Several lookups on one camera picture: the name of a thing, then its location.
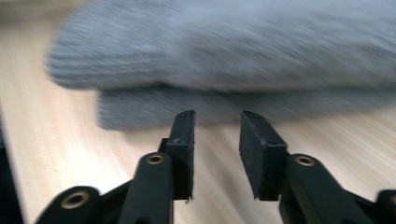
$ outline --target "gray fabric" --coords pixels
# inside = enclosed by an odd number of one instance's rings
[[[97,89],[106,129],[269,120],[393,103],[390,0],[91,0],[64,24],[49,73]]]
[[[109,130],[132,130],[169,125],[181,111],[194,109],[197,123],[240,120],[250,110],[270,121],[320,116],[394,105],[396,88],[333,88],[304,91],[224,93],[172,87],[102,91],[100,125]]]
[[[49,72],[67,88],[268,91],[396,83],[389,0],[92,0]]]

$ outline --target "table surface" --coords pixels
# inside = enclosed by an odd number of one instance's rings
[[[139,158],[156,151],[170,131],[102,130],[94,91],[50,81],[45,54],[76,5],[0,10],[1,114],[26,223],[65,189],[85,185],[104,193],[132,178]],[[395,115],[390,105],[274,126],[291,153],[316,157],[345,189],[374,200],[379,190],[396,189]],[[253,200],[238,154],[239,124],[197,126],[195,133],[194,200],[175,202],[175,223],[281,223],[277,203]]]

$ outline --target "folded towel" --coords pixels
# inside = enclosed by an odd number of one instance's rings
[[[99,120],[105,129],[132,130],[169,125],[175,114],[190,109],[197,111],[197,123],[219,124],[240,120],[244,109],[280,121],[395,103],[395,87],[225,93],[160,86],[102,91]]]
[[[75,89],[394,84],[395,9],[388,0],[92,0],[59,33],[49,72]]]

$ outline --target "stacked towel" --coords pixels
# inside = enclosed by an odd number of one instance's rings
[[[49,55],[52,79],[97,89],[100,124],[268,119],[396,99],[396,5],[388,0],[92,0]]]

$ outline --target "light wood surface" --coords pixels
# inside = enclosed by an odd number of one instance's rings
[[[65,189],[104,193],[132,178],[138,159],[156,151],[170,130],[102,130],[94,91],[66,90],[48,79],[45,53],[76,6],[69,3],[0,10],[2,119],[26,223]],[[396,189],[395,115],[390,105],[274,126],[291,153],[318,158],[344,188],[374,200],[379,190]],[[194,200],[176,202],[175,223],[281,223],[277,203],[253,200],[238,154],[239,124],[198,126],[195,136]]]

